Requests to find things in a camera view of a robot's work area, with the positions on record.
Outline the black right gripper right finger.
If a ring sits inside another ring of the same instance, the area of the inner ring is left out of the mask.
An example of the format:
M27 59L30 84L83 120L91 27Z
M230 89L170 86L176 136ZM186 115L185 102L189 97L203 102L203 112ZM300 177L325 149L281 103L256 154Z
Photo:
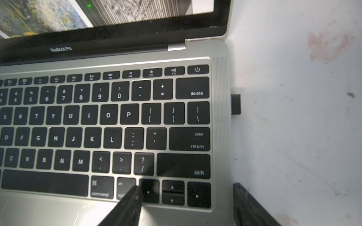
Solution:
M233 184L233 206L236 226L281 226L240 183Z

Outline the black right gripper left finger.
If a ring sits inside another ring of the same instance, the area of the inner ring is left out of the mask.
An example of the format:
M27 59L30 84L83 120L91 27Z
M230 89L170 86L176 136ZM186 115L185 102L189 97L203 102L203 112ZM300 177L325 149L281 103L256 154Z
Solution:
M98 226L138 226L142 203L142 188L133 186Z

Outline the black usb mouse receiver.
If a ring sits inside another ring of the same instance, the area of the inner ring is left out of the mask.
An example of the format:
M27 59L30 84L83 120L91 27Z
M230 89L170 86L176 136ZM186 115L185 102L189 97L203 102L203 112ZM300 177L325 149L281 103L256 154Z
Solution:
M241 115L241 95L231 94L232 115Z

